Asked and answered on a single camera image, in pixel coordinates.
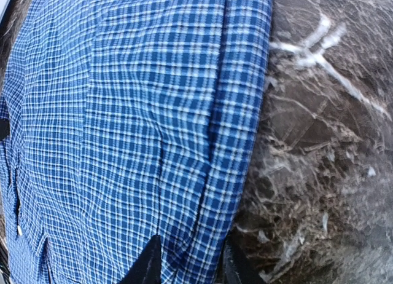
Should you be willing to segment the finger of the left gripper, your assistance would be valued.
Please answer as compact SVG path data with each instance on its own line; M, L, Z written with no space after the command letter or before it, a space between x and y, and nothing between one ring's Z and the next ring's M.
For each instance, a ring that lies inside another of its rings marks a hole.
M0 140L4 140L9 136L10 124L8 119L0 119Z

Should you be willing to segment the blue checked long sleeve shirt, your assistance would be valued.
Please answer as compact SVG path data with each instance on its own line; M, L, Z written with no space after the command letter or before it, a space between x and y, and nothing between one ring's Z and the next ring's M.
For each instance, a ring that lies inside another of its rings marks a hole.
M213 283L243 193L272 0L33 0L11 51L1 188L14 283Z

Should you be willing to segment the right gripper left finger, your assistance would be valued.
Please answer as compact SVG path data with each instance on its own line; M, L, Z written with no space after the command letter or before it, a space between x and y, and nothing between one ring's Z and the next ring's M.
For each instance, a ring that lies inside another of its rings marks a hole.
M154 235L119 284L161 284L161 238Z

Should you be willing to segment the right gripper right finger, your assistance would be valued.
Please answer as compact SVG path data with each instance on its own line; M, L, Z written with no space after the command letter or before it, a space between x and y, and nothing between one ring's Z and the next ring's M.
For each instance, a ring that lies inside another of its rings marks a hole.
M266 284L242 250L232 243L224 246L222 265L223 282L226 284Z

